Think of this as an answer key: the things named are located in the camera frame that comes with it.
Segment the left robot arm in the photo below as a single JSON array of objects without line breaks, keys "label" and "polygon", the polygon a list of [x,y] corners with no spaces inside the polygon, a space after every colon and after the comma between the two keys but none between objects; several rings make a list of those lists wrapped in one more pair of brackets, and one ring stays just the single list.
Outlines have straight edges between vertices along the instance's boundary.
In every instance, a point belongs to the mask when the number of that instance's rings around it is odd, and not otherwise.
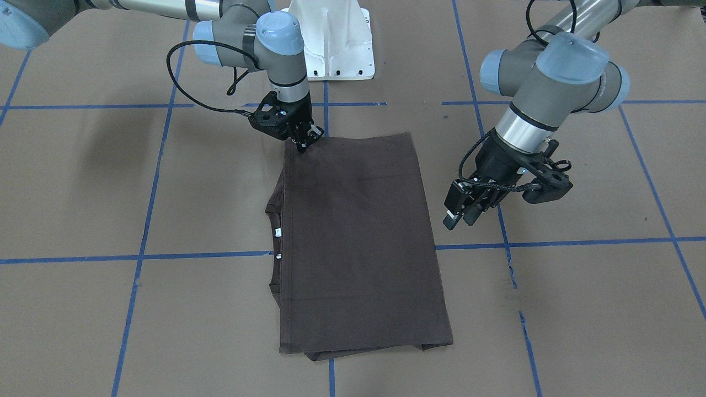
[{"label": "left robot arm", "polygon": [[554,133],[569,115],[620,105],[630,90],[625,68],[598,45],[602,28],[638,6],[637,1],[572,1],[512,50],[489,53],[480,68],[482,87],[510,98],[509,108],[459,164],[445,198],[443,221],[471,226],[510,192],[532,204],[561,199],[573,187],[571,163],[553,160]]}]

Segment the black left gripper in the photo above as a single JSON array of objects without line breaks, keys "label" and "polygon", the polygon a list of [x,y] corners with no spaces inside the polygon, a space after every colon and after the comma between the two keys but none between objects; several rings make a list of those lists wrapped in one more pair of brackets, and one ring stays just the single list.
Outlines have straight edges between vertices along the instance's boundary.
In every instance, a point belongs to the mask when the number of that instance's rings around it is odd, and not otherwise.
[{"label": "black left gripper", "polygon": [[[491,129],[475,158],[476,170],[472,180],[479,183],[499,184],[515,187],[521,178],[518,171],[523,168],[517,161],[519,151],[502,140],[497,131]],[[496,207],[509,193],[497,187],[474,187],[464,181],[452,181],[444,206],[447,214],[443,220],[448,230],[453,230],[463,218],[468,226],[474,226],[479,217],[489,208]]]}]

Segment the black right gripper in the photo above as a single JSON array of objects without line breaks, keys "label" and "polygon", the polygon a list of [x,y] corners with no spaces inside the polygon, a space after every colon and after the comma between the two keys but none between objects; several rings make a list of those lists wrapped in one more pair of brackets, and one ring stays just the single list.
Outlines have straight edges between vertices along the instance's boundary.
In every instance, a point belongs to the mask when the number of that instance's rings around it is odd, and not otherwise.
[{"label": "black right gripper", "polygon": [[305,153],[307,149],[318,141],[325,134],[325,130],[313,123],[311,116],[311,95],[307,94],[298,101],[282,101],[276,98],[280,110],[284,110],[287,115],[284,121],[278,121],[277,139],[284,141],[288,138],[295,141],[299,153]]}]

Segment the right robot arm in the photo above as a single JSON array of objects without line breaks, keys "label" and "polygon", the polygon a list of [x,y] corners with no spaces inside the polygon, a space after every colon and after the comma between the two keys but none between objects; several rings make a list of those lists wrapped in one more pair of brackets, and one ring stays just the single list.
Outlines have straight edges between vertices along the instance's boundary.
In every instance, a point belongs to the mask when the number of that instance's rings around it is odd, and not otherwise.
[{"label": "right robot arm", "polygon": [[207,65],[265,71],[272,90],[255,111],[234,110],[252,128],[305,152],[323,135],[312,118],[303,36],[297,18],[273,1],[3,1],[2,44],[32,50],[81,12],[141,11],[196,23],[191,40]]}]

